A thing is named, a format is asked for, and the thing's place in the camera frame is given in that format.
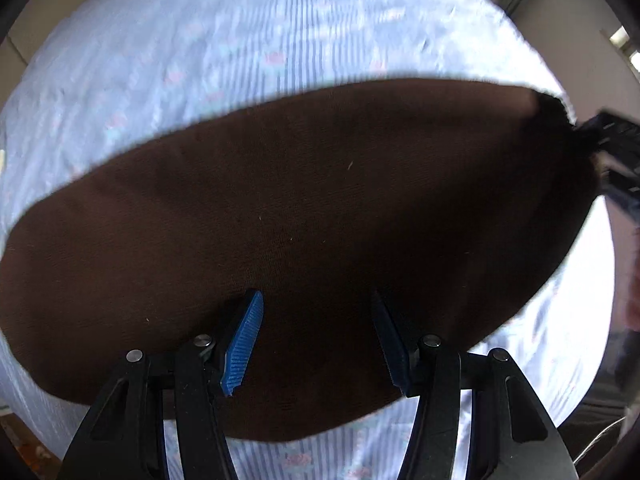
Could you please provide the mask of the person's right hand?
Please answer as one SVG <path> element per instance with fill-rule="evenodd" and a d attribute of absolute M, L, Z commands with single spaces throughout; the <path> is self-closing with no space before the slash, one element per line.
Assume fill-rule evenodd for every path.
<path fill-rule="evenodd" d="M 625 324 L 634 332 L 640 332 L 640 237 L 634 230 L 634 260 L 629 272 L 629 284 L 624 307 Z"/>

